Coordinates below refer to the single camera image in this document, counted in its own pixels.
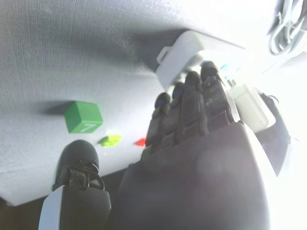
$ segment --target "white number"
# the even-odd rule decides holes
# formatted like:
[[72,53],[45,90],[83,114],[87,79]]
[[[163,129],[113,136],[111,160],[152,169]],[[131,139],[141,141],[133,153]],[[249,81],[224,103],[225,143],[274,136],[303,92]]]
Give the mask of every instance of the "white number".
[[95,127],[96,124],[84,124],[85,128],[82,129],[80,132],[84,133],[86,130],[92,128],[92,127]]

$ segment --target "white cable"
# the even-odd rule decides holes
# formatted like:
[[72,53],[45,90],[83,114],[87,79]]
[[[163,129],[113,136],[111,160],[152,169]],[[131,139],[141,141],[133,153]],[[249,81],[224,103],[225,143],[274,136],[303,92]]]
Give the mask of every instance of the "white cable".
[[[295,13],[300,10],[298,19]],[[307,0],[284,0],[279,24],[271,33],[269,50],[274,56],[290,59],[299,55],[307,44]]]

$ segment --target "green block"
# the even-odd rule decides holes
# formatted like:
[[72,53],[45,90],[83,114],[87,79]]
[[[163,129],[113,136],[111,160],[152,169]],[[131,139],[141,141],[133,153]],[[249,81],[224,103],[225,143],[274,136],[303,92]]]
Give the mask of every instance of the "green block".
[[116,146],[121,140],[121,135],[109,135],[102,139],[100,144],[105,147],[114,147]]
[[64,115],[69,133],[93,133],[103,123],[94,103],[74,102]]

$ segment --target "robotic hand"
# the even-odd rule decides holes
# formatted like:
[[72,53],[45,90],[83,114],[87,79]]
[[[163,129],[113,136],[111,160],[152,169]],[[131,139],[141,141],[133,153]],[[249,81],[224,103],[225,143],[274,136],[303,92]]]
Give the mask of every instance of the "robotic hand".
[[102,183],[90,182],[98,175],[94,148],[71,143],[61,158],[80,154],[60,160],[39,229],[272,229],[276,175],[216,66],[188,73],[172,97],[158,96],[142,159],[126,170],[112,209]]

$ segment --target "red object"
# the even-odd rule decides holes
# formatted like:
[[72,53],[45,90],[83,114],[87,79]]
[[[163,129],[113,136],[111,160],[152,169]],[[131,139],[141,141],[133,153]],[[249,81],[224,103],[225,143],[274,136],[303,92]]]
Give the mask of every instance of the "red object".
[[135,143],[137,146],[144,147],[146,145],[146,138],[142,138]]

